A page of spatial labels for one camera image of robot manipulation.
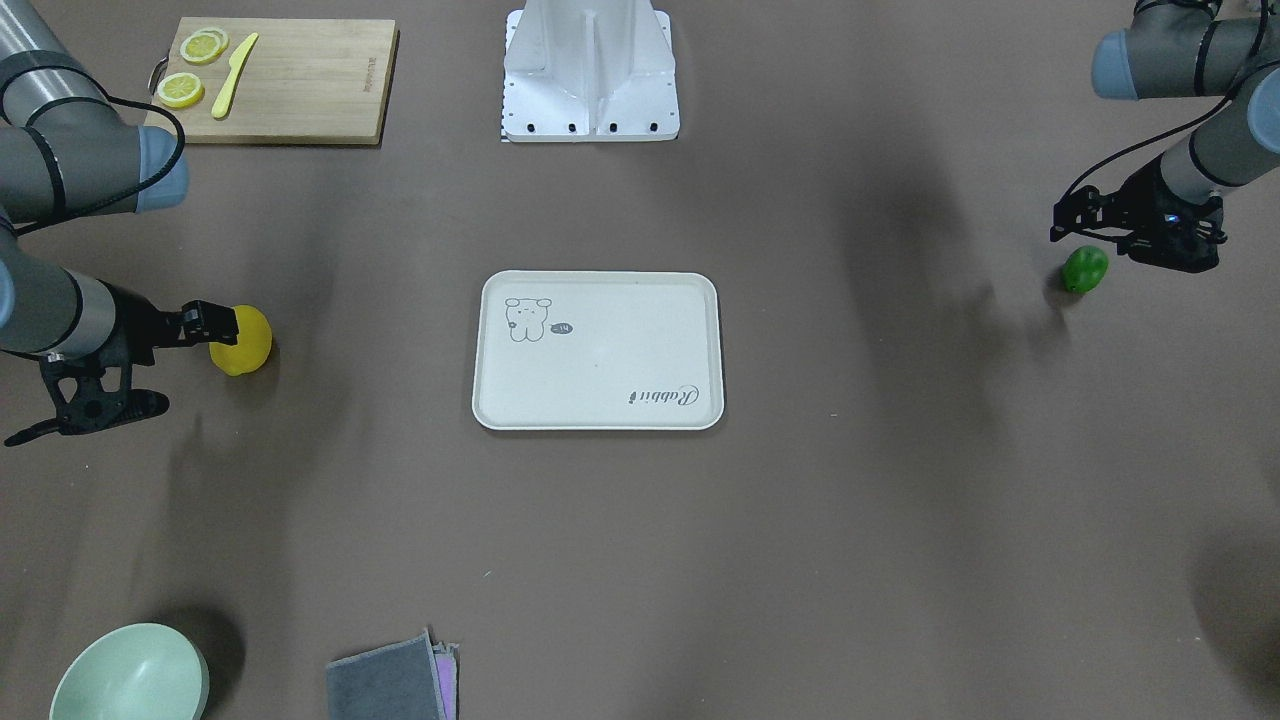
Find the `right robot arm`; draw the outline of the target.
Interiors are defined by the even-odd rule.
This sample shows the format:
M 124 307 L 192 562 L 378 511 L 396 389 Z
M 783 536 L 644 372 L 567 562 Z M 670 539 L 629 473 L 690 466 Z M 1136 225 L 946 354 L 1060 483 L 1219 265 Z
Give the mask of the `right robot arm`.
M 3 351 L 37 363 L 79 361 L 124 345 L 128 364 L 156 348 L 236 346 L 236 311 L 193 301 L 159 311 L 105 281 L 20 247 L 37 231 L 88 217 L 174 208 L 189 187 L 186 129 L 122 118 L 109 94 L 28 1 L 3 4 Z

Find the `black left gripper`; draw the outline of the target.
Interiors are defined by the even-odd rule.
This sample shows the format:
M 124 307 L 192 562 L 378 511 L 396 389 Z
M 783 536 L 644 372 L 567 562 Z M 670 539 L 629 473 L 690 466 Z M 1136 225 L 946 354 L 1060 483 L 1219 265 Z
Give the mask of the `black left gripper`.
M 1190 202 L 1174 193 L 1152 160 L 1132 176 L 1116 193 L 1121 228 L 1130 231 L 1123 254 L 1133 261 L 1185 273 L 1202 273 L 1219 265 L 1224 204 L 1211 195 Z

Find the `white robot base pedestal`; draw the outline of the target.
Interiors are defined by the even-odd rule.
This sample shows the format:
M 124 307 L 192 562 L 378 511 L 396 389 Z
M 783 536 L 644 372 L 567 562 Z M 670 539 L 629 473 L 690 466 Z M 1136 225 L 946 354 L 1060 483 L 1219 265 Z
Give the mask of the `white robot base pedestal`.
M 672 23 L 652 3 L 527 1 L 504 31 L 502 141 L 678 137 Z

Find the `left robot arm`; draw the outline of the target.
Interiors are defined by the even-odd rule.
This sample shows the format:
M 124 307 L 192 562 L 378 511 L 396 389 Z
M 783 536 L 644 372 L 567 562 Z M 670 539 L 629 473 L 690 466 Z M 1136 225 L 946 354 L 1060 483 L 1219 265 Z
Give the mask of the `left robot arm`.
M 1101 97 L 1216 97 L 1219 108 L 1112 193 L 1085 192 L 1088 229 L 1116 229 L 1137 263 L 1199 273 L 1219 264 L 1224 199 L 1277 169 L 1277 18 L 1262 1 L 1222 19 L 1217 1 L 1138 1 L 1094 50 Z

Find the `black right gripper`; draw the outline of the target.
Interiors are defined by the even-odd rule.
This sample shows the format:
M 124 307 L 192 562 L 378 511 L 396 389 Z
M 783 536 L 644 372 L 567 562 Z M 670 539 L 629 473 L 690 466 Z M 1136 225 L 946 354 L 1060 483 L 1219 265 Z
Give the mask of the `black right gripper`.
M 101 368 L 154 366 L 159 348 L 195 345 L 237 346 L 239 323 L 233 307 L 204 300 L 187 302 L 179 313 L 163 313 L 147 299 L 105 284 L 115 307 L 115 320 L 100 348 Z

